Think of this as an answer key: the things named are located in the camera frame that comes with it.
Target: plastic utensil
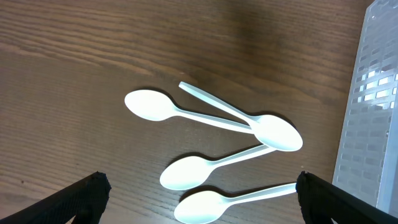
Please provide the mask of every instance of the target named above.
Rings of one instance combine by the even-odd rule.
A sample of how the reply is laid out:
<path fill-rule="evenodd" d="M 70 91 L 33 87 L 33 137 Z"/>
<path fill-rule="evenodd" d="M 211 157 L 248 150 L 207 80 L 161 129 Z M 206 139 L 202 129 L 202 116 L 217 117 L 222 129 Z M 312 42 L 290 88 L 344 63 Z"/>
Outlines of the plastic utensil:
<path fill-rule="evenodd" d="M 285 184 L 233 198 L 207 190 L 180 202 L 174 210 L 174 216 L 182 223 L 205 224 L 217 220 L 231 205 L 291 194 L 296 192 L 295 186 L 296 183 Z"/>
<path fill-rule="evenodd" d="M 168 96 L 154 90 L 133 91 L 126 95 L 124 102 L 135 115 L 151 121 L 163 121 L 172 116 L 183 116 L 219 128 L 242 133 L 253 133 L 251 128 L 245 124 L 182 110 L 175 106 Z"/>
<path fill-rule="evenodd" d="M 217 167 L 261 156 L 275 150 L 260 145 L 217 161 L 209 161 L 198 156 L 188 156 L 169 165 L 160 176 L 160 184 L 170 190 L 191 189 L 204 183 Z"/>
<path fill-rule="evenodd" d="M 191 95 L 247 122 L 257 139 L 282 151 L 296 151 L 303 146 L 299 132 L 285 120 L 273 115 L 249 116 L 219 98 L 185 82 L 179 87 Z"/>

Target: wooden table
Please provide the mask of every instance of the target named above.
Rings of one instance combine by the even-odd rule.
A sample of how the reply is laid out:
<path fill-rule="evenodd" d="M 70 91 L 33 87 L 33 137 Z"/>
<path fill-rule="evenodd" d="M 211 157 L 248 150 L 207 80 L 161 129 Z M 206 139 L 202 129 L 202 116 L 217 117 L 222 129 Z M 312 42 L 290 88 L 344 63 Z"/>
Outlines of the wooden table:
<path fill-rule="evenodd" d="M 163 188 L 187 152 L 220 157 L 254 136 L 184 118 L 152 122 L 124 96 L 160 88 L 182 107 L 238 119 L 185 81 L 249 113 L 290 119 L 304 146 L 221 167 L 205 185 L 238 193 L 331 181 L 369 1 L 0 0 L 0 218 L 95 172 L 112 185 L 102 223 L 178 223 Z M 297 195 L 229 208 L 215 223 L 303 223 Z"/>

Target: wood grain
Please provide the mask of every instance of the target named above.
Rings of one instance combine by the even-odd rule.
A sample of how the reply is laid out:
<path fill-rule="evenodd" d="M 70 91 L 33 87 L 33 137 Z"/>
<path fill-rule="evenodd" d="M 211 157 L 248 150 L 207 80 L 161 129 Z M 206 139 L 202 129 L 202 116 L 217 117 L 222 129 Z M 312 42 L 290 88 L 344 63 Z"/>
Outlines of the wood grain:
<path fill-rule="evenodd" d="M 280 113 L 303 136 L 300 151 L 221 167 L 206 185 L 239 192 L 301 170 L 331 181 L 368 5 L 0 0 L 0 218 L 98 170 L 113 188 L 102 223 L 178 223 L 184 192 L 159 184 L 173 158 L 258 144 L 183 118 L 146 121 L 124 105 L 130 91 L 154 87 L 183 108 L 236 120 L 180 81 L 250 113 Z M 303 220 L 289 195 L 233 206 L 215 223 Z"/>

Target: white plastic spoon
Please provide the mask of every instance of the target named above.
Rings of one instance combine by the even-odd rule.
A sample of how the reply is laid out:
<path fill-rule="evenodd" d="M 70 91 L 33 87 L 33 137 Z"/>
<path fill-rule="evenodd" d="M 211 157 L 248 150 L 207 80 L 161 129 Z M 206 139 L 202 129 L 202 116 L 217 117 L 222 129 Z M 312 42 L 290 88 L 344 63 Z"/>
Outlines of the white plastic spoon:
<path fill-rule="evenodd" d="M 170 190 L 191 189 L 204 183 L 217 167 L 261 156 L 275 150 L 260 145 L 217 161 L 209 161 L 198 156 L 188 156 L 169 165 L 160 176 L 160 184 Z"/>
<path fill-rule="evenodd" d="M 231 205 L 291 194 L 296 192 L 295 186 L 296 183 L 285 184 L 233 198 L 207 190 L 180 202 L 174 210 L 174 216 L 182 223 L 205 224 L 217 220 Z"/>
<path fill-rule="evenodd" d="M 273 115 L 249 116 L 219 98 L 185 82 L 179 87 L 193 96 L 247 122 L 257 139 L 282 151 L 296 151 L 303 146 L 299 132 L 285 120 Z"/>
<path fill-rule="evenodd" d="M 173 104 L 168 96 L 154 90 L 133 91 L 126 95 L 124 102 L 131 112 L 141 118 L 151 121 L 163 121 L 172 116 L 183 116 L 185 118 L 210 124 L 219 128 L 239 131 L 242 133 L 253 133 L 251 128 L 245 124 L 181 110 Z"/>

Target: spoon handle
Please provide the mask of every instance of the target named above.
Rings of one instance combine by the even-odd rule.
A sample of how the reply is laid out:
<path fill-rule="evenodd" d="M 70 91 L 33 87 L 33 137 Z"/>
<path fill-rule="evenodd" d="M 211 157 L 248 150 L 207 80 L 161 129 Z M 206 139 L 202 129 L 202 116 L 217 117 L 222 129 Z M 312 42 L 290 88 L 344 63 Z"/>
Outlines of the spoon handle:
<path fill-rule="evenodd" d="M 268 199 L 273 197 L 279 197 L 287 194 L 292 194 L 296 192 L 296 183 L 284 184 L 277 187 L 271 187 L 265 190 L 259 190 L 250 194 L 229 198 L 229 203 L 237 204 L 244 202 L 252 202 L 255 200 Z"/>
<path fill-rule="evenodd" d="M 220 167 L 220 166 L 225 166 L 228 164 L 232 164 L 235 162 L 240 162 L 244 161 L 246 159 L 251 159 L 257 156 L 262 156 L 264 154 L 270 153 L 275 151 L 276 149 L 273 147 L 269 147 L 266 145 L 260 145 L 256 147 L 252 147 L 250 149 L 247 149 L 243 152 L 239 152 L 237 154 L 233 154 L 232 156 L 228 156 L 226 158 L 214 161 L 215 166 Z"/>
<path fill-rule="evenodd" d="M 177 110 L 179 116 L 183 116 L 184 118 L 189 118 L 194 121 L 199 121 L 205 124 L 210 124 L 219 128 L 224 128 L 228 129 L 231 131 L 239 131 L 242 133 L 248 133 L 248 134 L 253 134 L 252 129 L 245 124 L 241 124 L 235 121 L 230 121 L 228 119 L 223 119 L 223 118 L 217 118 L 214 116 L 209 116 L 205 114 L 200 114 L 200 113 L 194 113 L 191 111 L 185 111 L 185 110 Z"/>
<path fill-rule="evenodd" d="M 217 107 L 218 109 L 221 109 L 231 115 L 234 115 L 238 118 L 241 118 L 242 120 L 248 122 L 251 121 L 252 119 L 242 111 L 236 109 L 235 107 L 225 103 L 224 101 L 220 100 L 219 98 L 197 88 L 194 87 L 193 85 L 189 85 L 188 83 L 185 82 L 180 82 L 179 87 L 189 94 L 195 96 L 196 98 L 199 98 L 203 100 L 204 102 Z"/>

